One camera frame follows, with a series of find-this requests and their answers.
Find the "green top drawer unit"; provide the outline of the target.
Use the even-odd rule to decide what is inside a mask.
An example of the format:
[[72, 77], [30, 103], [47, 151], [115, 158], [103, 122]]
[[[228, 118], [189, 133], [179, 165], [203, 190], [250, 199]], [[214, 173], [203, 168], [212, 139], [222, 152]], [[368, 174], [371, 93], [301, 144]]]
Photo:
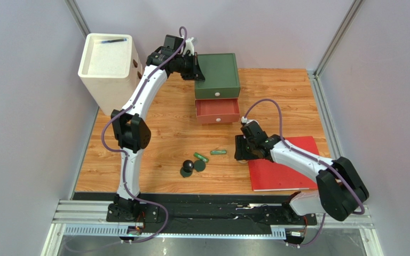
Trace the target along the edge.
[[198, 63], [206, 80], [195, 82], [196, 99], [234, 99], [239, 97], [241, 86], [234, 53], [199, 54]]

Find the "red drawer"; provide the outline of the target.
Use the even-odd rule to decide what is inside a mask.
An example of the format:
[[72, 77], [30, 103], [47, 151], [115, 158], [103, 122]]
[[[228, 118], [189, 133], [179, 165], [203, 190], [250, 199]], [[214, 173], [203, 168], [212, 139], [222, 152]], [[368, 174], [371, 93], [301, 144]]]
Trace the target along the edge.
[[237, 98], [196, 100], [195, 105], [200, 124], [234, 123], [241, 117]]

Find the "black round ball sponge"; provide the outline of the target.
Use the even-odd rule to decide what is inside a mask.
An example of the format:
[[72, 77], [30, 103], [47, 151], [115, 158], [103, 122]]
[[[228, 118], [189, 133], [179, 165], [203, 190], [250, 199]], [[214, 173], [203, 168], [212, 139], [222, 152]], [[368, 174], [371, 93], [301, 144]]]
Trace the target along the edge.
[[192, 172], [194, 170], [194, 162], [192, 160], [185, 160], [182, 166], [185, 172]]

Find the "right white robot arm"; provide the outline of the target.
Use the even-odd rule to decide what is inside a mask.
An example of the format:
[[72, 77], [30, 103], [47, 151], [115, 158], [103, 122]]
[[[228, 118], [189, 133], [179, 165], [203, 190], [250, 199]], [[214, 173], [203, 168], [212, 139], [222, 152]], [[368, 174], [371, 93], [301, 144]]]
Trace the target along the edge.
[[344, 221], [351, 214], [365, 213], [369, 192], [349, 159], [322, 157], [280, 135], [268, 136], [253, 119], [244, 117], [241, 125], [242, 133], [235, 137], [237, 161], [261, 160], [289, 167], [318, 186], [316, 191], [293, 193], [283, 202], [288, 221], [310, 213]]

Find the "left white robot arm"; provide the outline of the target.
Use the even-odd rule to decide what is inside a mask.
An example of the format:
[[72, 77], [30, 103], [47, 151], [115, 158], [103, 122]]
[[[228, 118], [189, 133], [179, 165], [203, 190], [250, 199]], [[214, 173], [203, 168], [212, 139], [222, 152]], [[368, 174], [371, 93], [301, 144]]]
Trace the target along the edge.
[[140, 83], [130, 100], [122, 110], [112, 113], [112, 128], [122, 158], [114, 205], [130, 212], [134, 212], [139, 204], [136, 197], [140, 193], [141, 158], [151, 140], [151, 131], [145, 119], [156, 94], [172, 73], [179, 73], [184, 80], [205, 80], [196, 52], [187, 50], [170, 57], [154, 52], [148, 57]]

